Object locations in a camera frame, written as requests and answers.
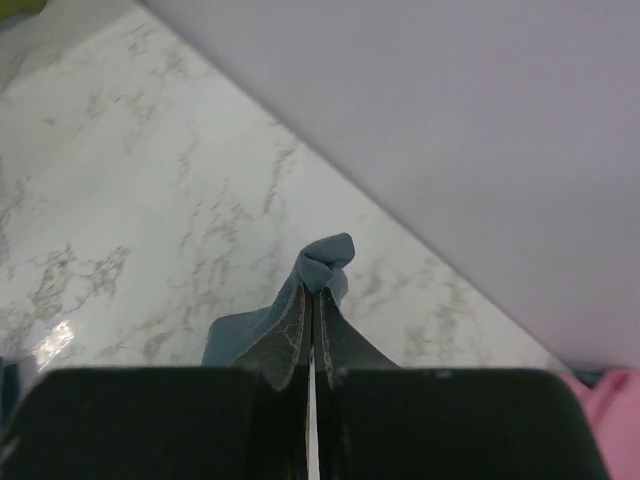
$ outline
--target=pink cloth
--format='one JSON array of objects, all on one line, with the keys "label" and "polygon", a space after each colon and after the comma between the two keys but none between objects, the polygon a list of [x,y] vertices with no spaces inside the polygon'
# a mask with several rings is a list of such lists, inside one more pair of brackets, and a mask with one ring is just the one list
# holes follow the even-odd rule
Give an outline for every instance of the pink cloth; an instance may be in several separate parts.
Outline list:
[{"label": "pink cloth", "polygon": [[640,373],[610,370],[591,390],[563,376],[589,420],[612,480],[640,479]]}]

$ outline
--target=gray wall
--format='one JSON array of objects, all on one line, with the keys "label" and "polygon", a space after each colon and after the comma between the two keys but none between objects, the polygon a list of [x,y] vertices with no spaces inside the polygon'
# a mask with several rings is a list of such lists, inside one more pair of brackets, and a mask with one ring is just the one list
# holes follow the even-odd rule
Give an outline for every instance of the gray wall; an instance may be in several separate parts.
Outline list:
[{"label": "gray wall", "polygon": [[148,3],[552,350],[640,367],[640,2]]}]

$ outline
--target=blue cloth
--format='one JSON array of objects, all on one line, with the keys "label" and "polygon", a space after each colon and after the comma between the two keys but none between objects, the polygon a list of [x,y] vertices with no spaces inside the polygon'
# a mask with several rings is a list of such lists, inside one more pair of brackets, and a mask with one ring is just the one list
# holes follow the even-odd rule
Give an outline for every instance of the blue cloth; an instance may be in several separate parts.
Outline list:
[{"label": "blue cloth", "polygon": [[336,301],[347,293],[342,269],[353,260],[355,248],[347,233],[323,238],[302,249],[293,270],[269,307],[218,318],[209,328],[203,366],[225,366],[256,343],[281,317],[301,284],[318,293],[329,287]]}]

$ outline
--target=folded cloth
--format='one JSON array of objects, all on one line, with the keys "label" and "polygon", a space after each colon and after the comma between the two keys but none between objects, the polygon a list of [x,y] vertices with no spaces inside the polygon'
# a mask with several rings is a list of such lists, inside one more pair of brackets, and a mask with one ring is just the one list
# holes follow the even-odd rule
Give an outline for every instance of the folded cloth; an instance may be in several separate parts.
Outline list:
[{"label": "folded cloth", "polygon": [[203,366],[225,366],[249,350],[280,319],[296,289],[304,284],[312,293],[324,287],[339,302],[347,293],[342,269],[353,260],[355,248],[347,233],[323,238],[300,252],[293,271],[270,307],[221,317],[209,328]]},{"label": "folded cloth", "polygon": [[582,405],[611,479],[640,479],[640,372],[609,370],[593,389],[563,378]]}]

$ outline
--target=green object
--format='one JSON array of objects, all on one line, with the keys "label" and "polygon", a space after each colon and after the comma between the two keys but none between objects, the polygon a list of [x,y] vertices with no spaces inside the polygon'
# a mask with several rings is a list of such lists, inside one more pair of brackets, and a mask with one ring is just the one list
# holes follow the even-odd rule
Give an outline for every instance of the green object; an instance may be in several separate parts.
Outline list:
[{"label": "green object", "polygon": [[0,20],[18,15],[40,13],[47,5],[47,0],[0,0]]}]

